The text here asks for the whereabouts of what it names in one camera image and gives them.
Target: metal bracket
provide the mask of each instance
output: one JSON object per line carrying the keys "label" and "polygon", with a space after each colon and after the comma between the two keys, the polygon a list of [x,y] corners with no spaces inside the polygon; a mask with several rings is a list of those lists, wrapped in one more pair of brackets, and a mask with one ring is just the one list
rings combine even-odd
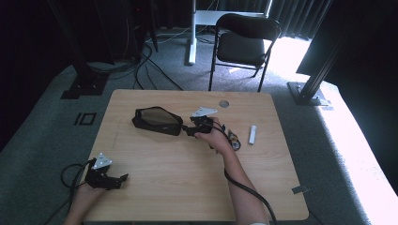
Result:
{"label": "metal bracket", "polygon": [[93,166],[93,169],[97,170],[102,167],[106,167],[112,164],[112,161],[108,159],[105,155],[102,153],[99,153],[99,156],[97,158],[96,163]]}
{"label": "metal bracket", "polygon": [[193,117],[200,117],[200,116],[204,116],[204,115],[209,115],[209,114],[213,114],[216,113],[217,110],[216,109],[210,109],[210,108],[205,108],[205,107],[200,107],[199,110],[197,110],[196,112],[194,112],[192,114]]}
{"label": "metal bracket", "polygon": [[310,191],[309,188],[307,188],[307,186],[298,186],[298,187],[293,187],[292,188],[293,194],[298,194],[298,193],[305,193]]}
{"label": "metal bracket", "polygon": [[311,99],[303,99],[301,98],[301,90],[305,85],[305,82],[288,82],[287,85],[290,88],[290,91],[293,95],[293,98],[298,105],[307,105],[307,106],[329,106],[330,103],[325,100],[322,91],[318,89],[316,94]]}
{"label": "metal bracket", "polygon": [[90,160],[89,167],[87,170],[87,174],[85,175],[85,182],[92,188],[105,188],[107,190],[110,189],[120,189],[123,182],[127,180],[129,174],[124,174],[120,177],[111,177],[108,176],[106,173],[108,172],[109,168],[111,167],[112,161],[108,158],[102,158],[99,161],[99,165],[102,167],[99,169],[95,169],[95,164],[97,163],[97,159],[93,158]]}

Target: black curtain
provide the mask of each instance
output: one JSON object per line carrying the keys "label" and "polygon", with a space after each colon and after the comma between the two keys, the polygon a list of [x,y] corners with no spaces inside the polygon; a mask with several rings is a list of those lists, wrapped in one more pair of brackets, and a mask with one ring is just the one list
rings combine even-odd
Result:
{"label": "black curtain", "polygon": [[398,193],[398,3],[334,0],[297,73],[316,76],[340,39],[325,81],[339,87],[375,157]]}
{"label": "black curtain", "polygon": [[47,3],[1,1],[0,152],[69,60]]}
{"label": "black curtain", "polygon": [[[313,38],[325,17],[332,0],[203,0],[196,1],[198,10],[265,12],[271,4],[269,17],[278,21],[283,29],[282,37]],[[192,1],[156,0],[156,26],[191,26]]]}

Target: sunlight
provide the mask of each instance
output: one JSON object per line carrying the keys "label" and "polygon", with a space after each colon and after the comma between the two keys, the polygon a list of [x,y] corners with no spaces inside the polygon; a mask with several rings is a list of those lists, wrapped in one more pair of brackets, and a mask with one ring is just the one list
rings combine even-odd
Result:
{"label": "sunlight", "polygon": [[295,74],[310,43],[310,40],[299,38],[279,38],[272,48],[268,68],[278,71],[281,76]]}
{"label": "sunlight", "polygon": [[[322,88],[322,92],[327,99],[332,97],[327,95],[327,88]],[[386,220],[389,218],[382,215],[396,214],[392,211],[398,208],[398,198],[343,99],[330,100],[332,110],[318,110],[347,182],[355,189],[353,194],[372,224],[390,224]]]}
{"label": "sunlight", "polygon": [[240,71],[240,70],[241,70],[240,67],[233,67],[233,68],[229,69],[228,71],[229,71],[229,73],[233,73],[233,72],[237,72],[237,71]]}

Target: person's right hand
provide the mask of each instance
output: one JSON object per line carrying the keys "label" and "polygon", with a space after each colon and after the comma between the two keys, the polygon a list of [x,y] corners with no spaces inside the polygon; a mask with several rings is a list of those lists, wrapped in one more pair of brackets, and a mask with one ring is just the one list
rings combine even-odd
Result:
{"label": "person's right hand", "polygon": [[212,117],[214,123],[213,126],[219,128],[217,130],[213,128],[210,133],[195,133],[195,137],[207,142],[210,146],[216,149],[220,154],[224,156],[224,154],[229,152],[234,152],[231,144],[228,142],[227,138],[223,133],[221,133],[222,128],[220,127],[220,121],[217,117]]}

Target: small white object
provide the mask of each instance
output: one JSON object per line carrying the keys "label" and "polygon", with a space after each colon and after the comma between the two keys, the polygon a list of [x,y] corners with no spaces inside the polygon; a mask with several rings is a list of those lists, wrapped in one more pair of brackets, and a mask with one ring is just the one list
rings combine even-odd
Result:
{"label": "small white object", "polygon": [[250,128],[249,144],[254,144],[256,130],[257,130],[257,127],[255,125],[252,125]]}
{"label": "small white object", "polygon": [[99,153],[99,156],[97,158],[96,163],[94,164],[93,168],[94,169],[99,169],[102,167],[106,167],[112,164],[112,161],[108,159],[105,155],[102,153]]}
{"label": "small white object", "polygon": [[198,111],[194,112],[192,114],[193,117],[199,117],[199,116],[204,116],[204,115],[209,115],[216,113],[216,109],[210,109],[210,108],[205,108],[205,107],[200,107]]}

